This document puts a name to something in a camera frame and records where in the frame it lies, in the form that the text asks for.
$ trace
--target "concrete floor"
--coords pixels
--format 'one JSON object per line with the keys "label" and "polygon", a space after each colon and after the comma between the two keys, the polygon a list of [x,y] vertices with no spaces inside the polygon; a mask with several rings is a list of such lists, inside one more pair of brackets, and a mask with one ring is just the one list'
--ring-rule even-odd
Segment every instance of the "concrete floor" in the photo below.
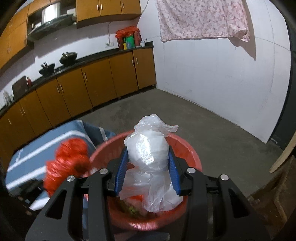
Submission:
{"label": "concrete floor", "polygon": [[229,175],[245,196],[275,176],[268,170],[282,150],[273,142],[264,144],[222,117],[159,89],[115,101],[80,119],[118,134],[133,129],[150,114],[179,126],[176,134],[196,150],[204,174]]}

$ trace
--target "orange cabinet door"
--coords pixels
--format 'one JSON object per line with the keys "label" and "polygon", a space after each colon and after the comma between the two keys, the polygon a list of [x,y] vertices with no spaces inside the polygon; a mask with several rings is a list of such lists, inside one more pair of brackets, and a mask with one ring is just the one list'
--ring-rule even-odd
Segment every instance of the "orange cabinet door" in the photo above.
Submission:
{"label": "orange cabinet door", "polygon": [[29,5],[21,9],[19,12],[17,12],[13,18],[11,23],[11,31],[15,30],[19,25],[21,25],[23,22],[27,22],[28,18],[28,10]]}
{"label": "orange cabinet door", "polygon": [[8,36],[0,38],[0,69],[9,60]]}
{"label": "orange cabinet door", "polygon": [[29,5],[28,15],[35,13],[39,9],[43,9],[44,7],[46,7],[49,4],[50,4],[50,0],[34,0]]}
{"label": "orange cabinet door", "polygon": [[71,118],[56,79],[39,87],[36,92],[52,126]]}
{"label": "orange cabinet door", "polygon": [[9,58],[12,58],[19,51],[27,46],[26,40],[27,22],[23,22],[16,27],[14,31],[11,31],[9,35]]}
{"label": "orange cabinet door", "polygon": [[77,21],[100,16],[99,0],[76,0]]}
{"label": "orange cabinet door", "polygon": [[12,23],[12,19],[10,19],[9,23],[6,25],[5,29],[3,30],[3,33],[1,34],[1,38],[2,37],[8,38],[8,36],[10,34],[11,23]]}
{"label": "orange cabinet door", "polygon": [[99,0],[101,16],[122,14],[120,0]]}
{"label": "orange cabinet door", "polygon": [[81,69],[93,106],[117,98],[109,58],[83,66]]}
{"label": "orange cabinet door", "polygon": [[35,133],[24,115],[20,103],[17,102],[7,111],[11,132],[15,133],[14,142],[17,147],[27,143],[35,137]]}
{"label": "orange cabinet door", "polygon": [[32,91],[20,100],[24,115],[27,117],[37,136],[49,130],[50,124],[38,98],[37,92]]}
{"label": "orange cabinet door", "polygon": [[139,89],[156,84],[153,50],[133,50]]}
{"label": "orange cabinet door", "polygon": [[133,53],[109,57],[113,83],[117,96],[123,96],[138,90]]}
{"label": "orange cabinet door", "polygon": [[72,117],[92,108],[81,68],[59,76],[57,81]]}
{"label": "orange cabinet door", "polygon": [[139,0],[120,0],[122,14],[141,14],[141,7]]}
{"label": "orange cabinet door", "polygon": [[0,158],[4,171],[7,170],[9,162],[14,152],[13,145],[8,138],[7,125],[4,124],[5,118],[0,119]]}

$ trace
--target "kitchen countertop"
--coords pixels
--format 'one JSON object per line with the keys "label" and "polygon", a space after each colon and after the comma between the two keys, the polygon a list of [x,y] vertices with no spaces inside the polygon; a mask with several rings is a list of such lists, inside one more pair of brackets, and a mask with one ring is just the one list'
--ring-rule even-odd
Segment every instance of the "kitchen countertop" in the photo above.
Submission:
{"label": "kitchen countertop", "polygon": [[14,99],[12,104],[10,104],[9,106],[2,107],[2,109],[0,110],[0,117],[3,114],[5,114],[14,103],[18,102],[25,95],[29,94],[30,92],[37,89],[41,85],[44,85],[45,83],[51,81],[52,79],[56,78],[57,76],[59,76],[63,73],[66,73],[66,72],[68,72],[72,69],[75,69],[77,67],[86,65],[89,62],[99,60],[101,58],[105,58],[105,57],[109,57],[109,56],[113,56],[113,55],[117,55],[117,54],[122,54],[122,53],[127,53],[127,52],[131,52],[133,50],[136,50],[136,49],[143,49],[143,48],[153,48],[153,42],[152,41],[147,42],[145,47],[140,47],[140,48],[132,48],[132,49],[127,49],[127,50],[119,50],[118,48],[116,48],[116,49],[106,50],[103,52],[94,53],[94,54],[76,59],[75,63],[71,66],[68,66],[68,67],[60,66],[60,67],[54,69],[54,73],[52,75],[50,75],[48,77],[41,76],[40,78],[33,81],[32,82],[33,85],[30,88],[28,88],[27,91],[22,96]]}

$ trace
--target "metal screw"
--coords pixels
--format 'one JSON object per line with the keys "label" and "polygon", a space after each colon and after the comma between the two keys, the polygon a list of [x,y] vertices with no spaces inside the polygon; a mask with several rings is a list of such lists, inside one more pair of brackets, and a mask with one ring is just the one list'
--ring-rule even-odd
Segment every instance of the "metal screw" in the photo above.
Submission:
{"label": "metal screw", "polygon": [[108,173],[108,169],[107,168],[102,168],[101,170],[100,170],[100,173],[103,175],[103,174],[106,174],[106,173]]}
{"label": "metal screw", "polygon": [[68,182],[72,182],[72,181],[74,181],[74,180],[75,180],[75,177],[74,177],[73,175],[67,177],[67,181],[68,181]]}
{"label": "metal screw", "polygon": [[229,179],[229,177],[226,175],[226,174],[222,174],[220,176],[220,178],[223,180],[223,181],[227,181]]}
{"label": "metal screw", "polygon": [[187,172],[188,173],[195,173],[195,169],[193,167],[188,167]]}

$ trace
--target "pink cloth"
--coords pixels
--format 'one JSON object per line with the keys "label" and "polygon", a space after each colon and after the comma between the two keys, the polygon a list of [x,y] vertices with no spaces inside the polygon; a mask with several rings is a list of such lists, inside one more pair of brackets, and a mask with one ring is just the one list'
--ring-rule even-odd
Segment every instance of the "pink cloth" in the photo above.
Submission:
{"label": "pink cloth", "polygon": [[250,40],[242,0],[156,0],[161,41],[213,37]]}

